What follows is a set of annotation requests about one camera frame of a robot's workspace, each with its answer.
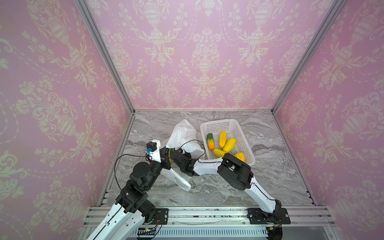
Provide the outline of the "white plastic bag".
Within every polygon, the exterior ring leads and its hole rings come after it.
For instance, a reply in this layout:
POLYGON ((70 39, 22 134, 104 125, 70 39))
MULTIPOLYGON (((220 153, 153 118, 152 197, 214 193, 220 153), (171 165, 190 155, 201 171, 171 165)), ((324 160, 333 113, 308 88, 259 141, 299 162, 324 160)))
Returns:
MULTIPOLYGON (((202 144, 197 141, 196 129, 187 120, 179 122, 174 127, 171 136, 161 141, 161 145, 169 149, 182 147, 185 152, 191 154, 192 158, 204 156, 205 152, 202 144)), ((191 185, 188 182, 191 177, 182 173, 176 164, 171 164, 170 170, 162 170, 161 176, 167 178, 169 182, 177 184, 186 192, 191 190, 191 185)))

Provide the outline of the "green orange toy papaya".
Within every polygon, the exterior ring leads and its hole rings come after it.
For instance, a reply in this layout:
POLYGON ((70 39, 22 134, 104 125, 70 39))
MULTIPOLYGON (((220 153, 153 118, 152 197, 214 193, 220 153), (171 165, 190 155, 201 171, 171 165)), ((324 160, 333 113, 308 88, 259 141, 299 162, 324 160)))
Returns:
POLYGON ((212 133, 207 134, 207 146, 210 151, 215 149, 215 141, 212 133))

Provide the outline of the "long yellow toy fruit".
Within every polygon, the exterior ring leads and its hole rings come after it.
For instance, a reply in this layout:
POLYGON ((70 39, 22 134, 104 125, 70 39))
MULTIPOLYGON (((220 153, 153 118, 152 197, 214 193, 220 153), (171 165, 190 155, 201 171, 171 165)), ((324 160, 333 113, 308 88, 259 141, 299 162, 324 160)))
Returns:
POLYGON ((226 152, 220 149, 213 149, 213 153, 217 158, 222 158, 226 152))

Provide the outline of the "yellow orange toy mango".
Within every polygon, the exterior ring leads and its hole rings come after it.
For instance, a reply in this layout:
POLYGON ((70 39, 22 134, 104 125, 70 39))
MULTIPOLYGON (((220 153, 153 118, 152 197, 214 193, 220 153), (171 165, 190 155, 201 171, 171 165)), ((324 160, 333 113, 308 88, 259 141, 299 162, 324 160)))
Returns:
POLYGON ((219 137, 219 148, 223 149, 227 143, 227 132, 222 131, 219 137))

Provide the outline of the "yellow toy pear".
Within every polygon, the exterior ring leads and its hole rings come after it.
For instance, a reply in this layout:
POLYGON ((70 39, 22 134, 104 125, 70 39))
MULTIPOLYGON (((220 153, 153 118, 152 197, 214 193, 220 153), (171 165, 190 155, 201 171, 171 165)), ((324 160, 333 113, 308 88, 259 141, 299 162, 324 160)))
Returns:
POLYGON ((229 139, 224 145, 223 151, 226 153, 230 153, 235 148, 236 142, 237 140, 234 138, 229 139))

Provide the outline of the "round yellow toy lemon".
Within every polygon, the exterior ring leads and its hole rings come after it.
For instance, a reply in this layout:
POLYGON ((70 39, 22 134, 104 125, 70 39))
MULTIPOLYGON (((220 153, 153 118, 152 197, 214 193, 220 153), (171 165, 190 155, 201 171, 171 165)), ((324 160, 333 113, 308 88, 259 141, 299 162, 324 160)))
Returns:
POLYGON ((237 154, 235 154, 235 157, 242 162, 246 161, 245 155, 243 153, 237 153, 237 154))

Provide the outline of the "green toy apple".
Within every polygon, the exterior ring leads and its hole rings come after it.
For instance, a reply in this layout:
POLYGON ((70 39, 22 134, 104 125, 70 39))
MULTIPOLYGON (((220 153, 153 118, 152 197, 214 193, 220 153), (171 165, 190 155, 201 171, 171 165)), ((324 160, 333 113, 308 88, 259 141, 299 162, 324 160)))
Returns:
POLYGON ((169 151, 169 160, 170 160, 171 163, 173 162, 172 154, 173 154, 174 151, 175 151, 175 149, 170 149, 170 151, 169 151))

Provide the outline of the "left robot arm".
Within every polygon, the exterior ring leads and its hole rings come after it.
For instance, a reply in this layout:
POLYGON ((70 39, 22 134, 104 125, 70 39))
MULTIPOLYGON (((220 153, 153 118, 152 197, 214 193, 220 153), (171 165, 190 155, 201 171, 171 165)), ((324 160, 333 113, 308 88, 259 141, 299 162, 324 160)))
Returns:
POLYGON ((89 240, 126 240, 136 234, 138 240, 152 240, 161 228, 162 216, 156 215, 156 207, 148 200, 152 188, 163 169, 169 170, 170 150, 157 148, 160 160, 157 162, 152 149, 148 147, 147 162, 134 166, 130 179, 121 189, 114 205, 98 227, 89 235, 89 240))

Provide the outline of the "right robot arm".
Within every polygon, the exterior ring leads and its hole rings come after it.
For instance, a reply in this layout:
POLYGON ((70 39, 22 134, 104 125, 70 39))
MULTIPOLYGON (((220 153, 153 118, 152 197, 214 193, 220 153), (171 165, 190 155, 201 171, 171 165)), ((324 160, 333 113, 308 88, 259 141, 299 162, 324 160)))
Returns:
POLYGON ((219 175, 231 187, 245 191, 261 209, 261 215, 268 223, 282 223, 282 204, 263 189, 256 180, 251 167, 239 158, 225 153, 215 160, 193 159, 182 149, 172 150, 170 159, 181 172, 193 177, 202 175, 219 175))

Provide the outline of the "white perforated plastic basket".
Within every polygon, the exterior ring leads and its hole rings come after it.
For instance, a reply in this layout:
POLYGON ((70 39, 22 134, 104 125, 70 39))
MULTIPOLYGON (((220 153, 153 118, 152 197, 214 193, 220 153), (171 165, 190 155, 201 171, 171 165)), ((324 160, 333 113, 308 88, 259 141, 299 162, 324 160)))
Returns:
POLYGON ((253 166, 255 164, 256 160, 255 160, 254 154, 237 120, 225 119, 225 120, 216 120, 216 121, 202 123, 200 125, 200 131, 201 131, 204 145, 205 145, 206 159, 216 158, 213 150, 209 150, 208 148, 207 135, 208 134, 213 135, 215 148, 218 149, 220 133, 224 131, 227 133, 227 140, 232 138, 237 140, 234 146, 234 149, 230 153, 232 155, 235 155, 237 153, 243 153, 245 155, 245 162, 249 166, 253 166))

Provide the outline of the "white vented control box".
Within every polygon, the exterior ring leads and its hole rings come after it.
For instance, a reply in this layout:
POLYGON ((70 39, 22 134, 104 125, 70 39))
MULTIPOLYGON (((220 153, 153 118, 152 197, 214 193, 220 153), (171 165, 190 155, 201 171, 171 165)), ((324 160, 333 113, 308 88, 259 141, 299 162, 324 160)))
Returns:
POLYGON ((172 227, 163 225, 156 233, 141 235, 144 231, 133 231, 127 239, 160 240, 160 239, 229 239, 229 238, 266 238, 265 227, 234 226, 234 227, 172 227))

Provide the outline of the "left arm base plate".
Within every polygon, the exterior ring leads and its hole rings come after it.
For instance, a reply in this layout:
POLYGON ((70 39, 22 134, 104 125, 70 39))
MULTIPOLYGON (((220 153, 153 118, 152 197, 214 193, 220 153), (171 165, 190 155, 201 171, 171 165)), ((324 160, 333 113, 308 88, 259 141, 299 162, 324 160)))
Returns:
POLYGON ((169 209, 168 208, 156 208, 154 211, 154 216, 149 222, 150 225, 167 225, 169 219, 169 209))

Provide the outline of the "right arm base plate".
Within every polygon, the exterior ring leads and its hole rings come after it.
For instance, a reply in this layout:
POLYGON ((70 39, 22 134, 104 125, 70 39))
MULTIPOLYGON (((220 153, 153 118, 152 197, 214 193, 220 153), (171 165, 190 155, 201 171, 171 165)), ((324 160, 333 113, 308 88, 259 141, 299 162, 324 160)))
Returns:
POLYGON ((260 208, 247 209, 247 218, 251 225, 290 225, 291 219, 287 209, 281 208, 277 213, 266 213, 260 208))

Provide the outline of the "aluminium front rail frame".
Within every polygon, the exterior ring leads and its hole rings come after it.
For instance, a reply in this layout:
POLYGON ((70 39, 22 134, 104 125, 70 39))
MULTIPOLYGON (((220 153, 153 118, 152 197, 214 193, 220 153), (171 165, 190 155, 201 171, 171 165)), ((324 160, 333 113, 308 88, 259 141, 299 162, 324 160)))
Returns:
MULTIPOLYGON (((268 234, 269 225, 251 225, 247 218, 247 209, 254 206, 226 207, 162 207, 169 209, 169 219, 166 226, 172 227, 234 227, 255 226, 265 227, 268 234)), ((275 230, 283 232, 284 240, 340 240, 340 231, 327 207, 320 206, 284 206, 291 219, 290 225, 275 225, 275 230)), ((213 240, 255 240, 265 238, 229 238, 213 240)))

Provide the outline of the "left aluminium corner post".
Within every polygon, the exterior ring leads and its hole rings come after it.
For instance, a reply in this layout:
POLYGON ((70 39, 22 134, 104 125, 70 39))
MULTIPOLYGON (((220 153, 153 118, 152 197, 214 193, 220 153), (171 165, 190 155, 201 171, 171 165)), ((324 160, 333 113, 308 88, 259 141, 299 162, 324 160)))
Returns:
POLYGON ((106 47, 106 44, 103 41, 102 35, 94 21, 94 18, 92 17, 92 14, 87 6, 86 1, 84 0, 74 0, 77 8, 79 9, 79 12, 81 16, 83 17, 85 24, 95 42, 95 45, 97 49, 100 52, 101 57, 103 58, 103 61, 106 65, 106 68, 108 69, 112 80, 114 81, 122 99, 125 103, 128 111, 130 112, 130 115, 133 116, 135 114, 135 110, 133 108, 133 104, 131 103, 129 96, 127 94, 127 91, 123 85, 123 82, 118 74, 118 71, 113 63, 113 60, 111 58, 111 55, 108 52, 108 49, 106 47))

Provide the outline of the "aluminium corner post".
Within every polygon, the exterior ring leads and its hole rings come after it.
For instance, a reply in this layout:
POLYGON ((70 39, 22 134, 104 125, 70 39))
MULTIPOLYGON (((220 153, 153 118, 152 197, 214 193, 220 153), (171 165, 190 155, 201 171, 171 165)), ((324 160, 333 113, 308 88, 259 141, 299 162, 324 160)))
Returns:
POLYGON ((127 94, 127 91, 123 85, 123 82, 118 74, 118 71, 113 63, 113 60, 111 58, 111 55, 108 52, 108 49, 106 47, 106 44, 103 41, 102 35, 94 21, 94 18, 92 17, 92 14, 87 6, 86 1, 84 0, 74 0, 77 8, 79 9, 79 12, 81 16, 83 17, 85 24, 95 42, 95 45, 97 49, 100 52, 101 57, 103 58, 103 61, 106 65, 106 68, 108 69, 112 80, 114 81, 122 99, 125 103, 128 111, 130 112, 130 115, 133 116, 135 114, 135 110, 133 108, 133 104, 131 103, 129 96, 127 94))
POLYGON ((326 36, 326 33, 330 29, 331 25, 337 18, 338 14, 342 10, 343 6, 345 5, 347 1, 346 0, 337 0, 333 1, 327 14, 325 15, 325 18, 322 20, 319 28, 314 34, 313 39, 310 41, 307 49, 305 50, 303 56, 301 57, 299 63, 297 64, 296 68, 294 69, 291 77, 287 81, 287 84, 283 88, 281 94, 279 95, 274 107, 271 109, 272 115, 275 117, 279 111, 279 109, 282 107, 284 101, 288 97, 289 93, 293 89, 296 80, 298 80, 301 73, 305 70, 306 65, 311 60, 312 56, 316 52, 317 48, 319 47, 320 43, 326 36))

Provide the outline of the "right aluminium corner post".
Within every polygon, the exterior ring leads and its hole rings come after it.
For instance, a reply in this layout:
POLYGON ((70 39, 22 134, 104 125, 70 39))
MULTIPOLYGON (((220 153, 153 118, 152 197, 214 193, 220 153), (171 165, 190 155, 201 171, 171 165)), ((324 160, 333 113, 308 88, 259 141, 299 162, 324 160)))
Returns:
POLYGON ((282 107, 284 101, 288 97, 289 93, 293 89, 296 80, 298 80, 301 73, 305 70, 306 65, 311 60, 312 56, 316 52, 317 48, 319 47, 320 43, 326 36, 326 33, 330 29, 331 25, 337 18, 338 14, 342 10, 343 6, 345 5, 347 1, 346 0, 337 0, 333 1, 327 14, 325 15, 325 18, 322 20, 319 28, 314 34, 313 39, 310 41, 307 49, 305 50, 303 56, 301 57, 299 63, 297 64, 296 68, 294 69, 291 77, 287 81, 287 84, 283 88, 281 94, 279 95, 274 107, 271 109, 272 115, 275 117, 279 111, 279 109, 282 107))

